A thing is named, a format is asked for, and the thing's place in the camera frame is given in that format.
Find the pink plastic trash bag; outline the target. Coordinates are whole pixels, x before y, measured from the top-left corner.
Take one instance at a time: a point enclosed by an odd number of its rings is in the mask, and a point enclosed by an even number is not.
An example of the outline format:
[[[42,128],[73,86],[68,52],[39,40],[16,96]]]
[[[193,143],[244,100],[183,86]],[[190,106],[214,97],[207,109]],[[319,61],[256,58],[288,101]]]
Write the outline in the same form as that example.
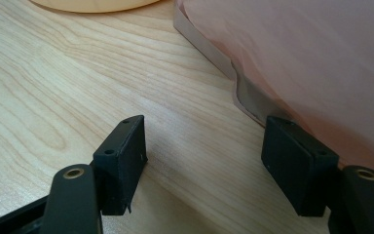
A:
[[[174,26],[236,82],[257,120],[283,112],[374,169],[374,0],[174,0]]]

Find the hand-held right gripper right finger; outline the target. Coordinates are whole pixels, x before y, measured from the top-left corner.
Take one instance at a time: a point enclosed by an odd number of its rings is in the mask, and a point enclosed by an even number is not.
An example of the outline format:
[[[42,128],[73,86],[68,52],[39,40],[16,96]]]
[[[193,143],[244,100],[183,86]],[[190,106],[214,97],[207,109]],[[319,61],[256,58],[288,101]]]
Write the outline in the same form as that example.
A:
[[[339,156],[297,124],[269,116],[261,160],[301,216],[322,216],[327,180],[338,171]]]

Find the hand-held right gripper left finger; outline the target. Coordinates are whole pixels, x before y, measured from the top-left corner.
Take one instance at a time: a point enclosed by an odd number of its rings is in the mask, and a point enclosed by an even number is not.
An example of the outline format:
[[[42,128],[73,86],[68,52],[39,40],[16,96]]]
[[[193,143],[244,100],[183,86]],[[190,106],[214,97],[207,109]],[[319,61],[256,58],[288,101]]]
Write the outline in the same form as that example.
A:
[[[144,116],[121,121],[93,154],[92,165],[101,179],[103,215],[131,211],[131,201],[148,161]]]

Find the beige round trash bin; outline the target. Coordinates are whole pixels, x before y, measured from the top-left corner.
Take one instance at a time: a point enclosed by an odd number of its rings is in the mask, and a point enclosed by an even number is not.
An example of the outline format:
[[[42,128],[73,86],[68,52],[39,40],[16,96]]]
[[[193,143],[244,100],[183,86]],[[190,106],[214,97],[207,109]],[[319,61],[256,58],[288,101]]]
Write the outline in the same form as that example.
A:
[[[144,7],[160,0],[30,0],[53,10],[71,13],[110,13]]]

